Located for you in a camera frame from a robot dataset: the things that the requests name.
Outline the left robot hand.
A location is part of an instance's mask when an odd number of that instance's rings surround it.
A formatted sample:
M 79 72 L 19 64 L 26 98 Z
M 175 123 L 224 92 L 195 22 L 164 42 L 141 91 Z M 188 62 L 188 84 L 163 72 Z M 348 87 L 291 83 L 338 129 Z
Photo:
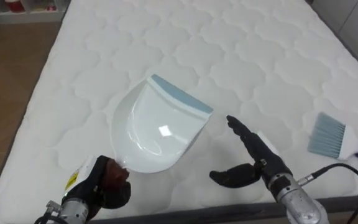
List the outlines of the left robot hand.
M 121 208 L 131 197 L 128 177 L 129 172 L 114 159 L 91 156 L 70 176 L 62 204 L 77 201 L 86 205 L 87 221 L 94 218 L 102 208 Z

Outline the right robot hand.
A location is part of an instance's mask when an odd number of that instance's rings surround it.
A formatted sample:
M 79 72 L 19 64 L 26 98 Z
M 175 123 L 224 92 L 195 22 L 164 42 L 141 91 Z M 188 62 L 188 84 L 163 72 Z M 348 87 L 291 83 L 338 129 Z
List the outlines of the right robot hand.
M 284 161 L 273 153 L 256 133 L 253 133 L 246 125 L 231 115 L 226 116 L 226 119 L 227 125 L 244 143 L 254 164 L 241 164 L 221 172 L 212 170 L 209 173 L 210 179 L 220 186 L 238 189 L 260 179 L 263 179 L 265 185 L 268 185 L 278 174 L 291 174 Z

